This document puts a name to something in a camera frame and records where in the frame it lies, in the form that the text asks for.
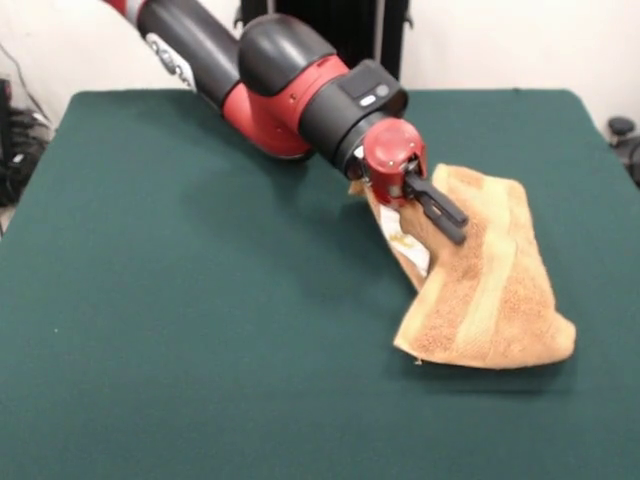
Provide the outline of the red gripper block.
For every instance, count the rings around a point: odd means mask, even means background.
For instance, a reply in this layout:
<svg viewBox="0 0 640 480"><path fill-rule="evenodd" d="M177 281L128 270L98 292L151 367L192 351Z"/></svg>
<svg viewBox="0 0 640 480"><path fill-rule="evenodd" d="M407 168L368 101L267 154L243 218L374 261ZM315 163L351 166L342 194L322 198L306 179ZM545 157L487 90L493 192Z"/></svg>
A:
<svg viewBox="0 0 640 480"><path fill-rule="evenodd" d="M363 140L366 177L376 200L398 208L417 201L431 223L453 244L466 241L467 214L427 178L427 146L419 131L400 118L375 123ZM411 177L411 191L405 182Z"/></svg>

